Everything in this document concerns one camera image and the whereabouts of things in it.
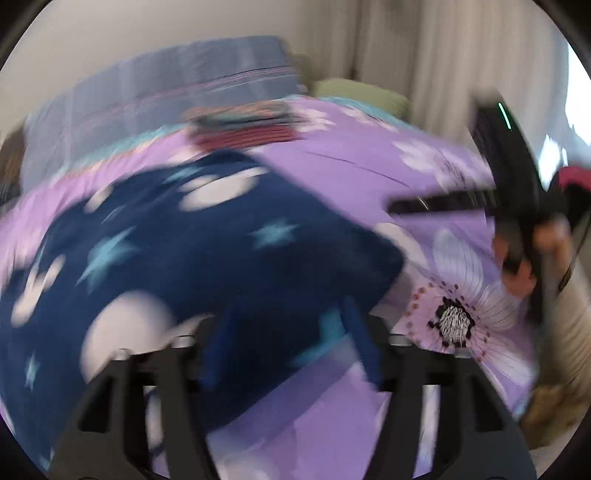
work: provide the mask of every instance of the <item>human hand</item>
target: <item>human hand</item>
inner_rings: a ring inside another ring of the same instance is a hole
[[[570,226],[566,218],[559,217],[556,220],[539,225],[534,229],[534,248],[542,254],[548,254],[553,259],[553,270],[559,280],[567,271],[574,255]],[[495,252],[495,261],[499,268],[509,253],[509,243],[500,235],[495,235],[492,248]],[[502,272],[502,281],[506,290],[513,296],[525,298],[535,288],[536,278],[531,273],[531,263],[523,260],[517,271],[517,275]]]

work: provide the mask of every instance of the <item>beige sleeve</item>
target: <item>beige sleeve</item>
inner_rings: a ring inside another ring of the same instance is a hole
[[[591,400],[591,287],[576,262],[550,320],[555,355],[573,394]]]

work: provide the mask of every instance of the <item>green light strip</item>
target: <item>green light strip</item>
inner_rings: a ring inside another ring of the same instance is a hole
[[[503,112],[503,116],[505,117],[505,122],[507,122],[507,127],[509,128],[509,130],[513,130],[511,128],[511,123],[509,122],[509,117],[507,116],[507,112],[505,112],[505,109],[503,108],[502,103],[499,103],[499,108],[501,109],[501,112]]]

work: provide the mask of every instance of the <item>black and white flower center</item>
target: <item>black and white flower center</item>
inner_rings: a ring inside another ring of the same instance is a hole
[[[439,306],[435,315],[437,321],[429,322],[428,325],[439,330],[443,346],[466,346],[466,340],[472,337],[470,330],[475,323],[462,302],[443,297],[443,304]]]

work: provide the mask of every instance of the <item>purple floral bedsheet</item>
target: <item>purple floral bedsheet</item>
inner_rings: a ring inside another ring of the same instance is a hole
[[[503,289],[493,260],[493,224],[478,212],[390,217],[385,211],[392,197],[490,184],[487,165],[462,147],[399,129],[357,109],[314,99],[293,100],[293,105],[307,119],[298,126],[301,140],[250,153],[404,250],[404,273],[374,313],[423,348],[471,349],[515,411],[527,398],[536,369],[523,309]],[[30,264],[50,223],[73,203],[101,198],[117,179],[202,156],[181,131],[40,185],[0,220],[0,288],[13,269]],[[437,388],[425,389],[416,475],[430,469],[437,397]],[[345,339],[208,441],[223,478],[358,480],[387,399],[366,382]],[[157,409],[150,411],[149,430],[157,442]],[[155,468],[165,473],[163,456]]]

